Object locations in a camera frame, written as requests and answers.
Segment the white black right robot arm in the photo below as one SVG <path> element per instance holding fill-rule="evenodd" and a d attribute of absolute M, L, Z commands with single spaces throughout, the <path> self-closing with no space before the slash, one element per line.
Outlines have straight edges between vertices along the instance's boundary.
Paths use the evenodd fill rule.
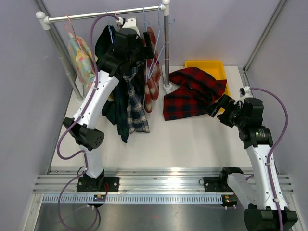
<path fill-rule="evenodd" d="M 298 221 L 296 211 L 289 209 L 274 164 L 274 143 L 270 130 L 263 125 L 263 102 L 244 97 L 238 103 L 223 95 L 207 108 L 211 117 L 228 126 L 236 126 L 239 138 L 250 159 L 256 187 L 247 182 L 236 167 L 222 169 L 218 184 L 222 190 L 232 191 L 244 208 L 244 222 L 249 231 L 288 231 Z"/>

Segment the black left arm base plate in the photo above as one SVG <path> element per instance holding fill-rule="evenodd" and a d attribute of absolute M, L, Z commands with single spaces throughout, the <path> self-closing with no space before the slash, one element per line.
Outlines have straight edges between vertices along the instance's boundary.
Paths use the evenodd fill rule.
<path fill-rule="evenodd" d="M 118 192 L 119 177 L 99 176 L 91 178 L 84 175 L 78 179 L 77 192 Z"/>

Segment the navy white plaid skirt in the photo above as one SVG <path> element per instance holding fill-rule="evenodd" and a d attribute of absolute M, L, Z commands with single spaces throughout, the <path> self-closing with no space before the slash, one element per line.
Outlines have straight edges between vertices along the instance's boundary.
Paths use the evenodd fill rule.
<path fill-rule="evenodd" d="M 133 67 L 127 74 L 123 75 L 128 91 L 127 124 L 130 134 L 133 132 L 150 133 L 145 109 L 141 103 L 141 98 L 137 94 L 134 81 L 138 71 L 139 67 Z"/>

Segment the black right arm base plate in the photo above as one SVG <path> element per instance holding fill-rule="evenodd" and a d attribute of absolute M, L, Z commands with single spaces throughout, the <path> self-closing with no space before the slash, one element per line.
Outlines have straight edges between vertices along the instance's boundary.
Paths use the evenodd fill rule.
<path fill-rule="evenodd" d="M 198 181 L 206 193 L 230 193 L 233 190 L 220 177 L 203 177 Z"/>

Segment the rust beige plaid skirt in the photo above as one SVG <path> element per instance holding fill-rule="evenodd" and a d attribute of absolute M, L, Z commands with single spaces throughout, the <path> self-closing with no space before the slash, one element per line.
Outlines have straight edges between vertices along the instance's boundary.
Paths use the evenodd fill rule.
<path fill-rule="evenodd" d="M 158 52 L 155 51 L 154 58 L 147 60 L 144 68 L 145 86 L 144 86 L 144 109 L 151 113 L 153 101 L 159 97 L 159 81 L 162 75 L 162 69 L 158 60 Z"/>

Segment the red navy plaid skirt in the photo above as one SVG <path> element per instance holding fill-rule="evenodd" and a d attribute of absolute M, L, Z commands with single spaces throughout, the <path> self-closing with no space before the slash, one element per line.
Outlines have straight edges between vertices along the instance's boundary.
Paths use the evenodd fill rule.
<path fill-rule="evenodd" d="M 178 88 L 164 96 L 163 115 L 166 121 L 207 114 L 206 108 L 224 93 L 227 80 L 216 80 L 209 73 L 188 67 L 169 74 Z"/>

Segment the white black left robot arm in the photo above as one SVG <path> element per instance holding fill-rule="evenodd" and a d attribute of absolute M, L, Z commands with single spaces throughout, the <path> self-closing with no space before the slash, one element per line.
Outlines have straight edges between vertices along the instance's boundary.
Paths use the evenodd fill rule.
<path fill-rule="evenodd" d="M 103 54 L 96 50 L 98 62 L 94 65 L 95 81 L 88 92 L 87 101 L 82 104 L 73 118 L 66 117 L 65 133 L 70 133 L 84 154 L 85 170 L 77 176 L 78 192 L 118 191 L 117 177 L 105 177 L 101 165 L 99 146 L 104 133 L 96 129 L 97 120 L 109 95 L 121 80 L 133 80 L 134 73 L 147 59 L 154 57 L 151 36 L 148 31 L 140 37 L 132 28 L 121 28 L 115 33 L 115 41 Z"/>

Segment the blue hanger of green skirt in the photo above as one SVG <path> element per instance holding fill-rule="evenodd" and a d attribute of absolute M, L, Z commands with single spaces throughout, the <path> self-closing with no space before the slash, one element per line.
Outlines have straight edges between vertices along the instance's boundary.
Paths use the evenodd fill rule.
<path fill-rule="evenodd" d="M 109 20 L 108 20 L 107 26 L 108 26 L 108 30 L 109 30 L 109 34 L 110 34 L 111 43 L 114 44 L 114 42 L 115 42 L 114 26 L 110 24 Z"/>

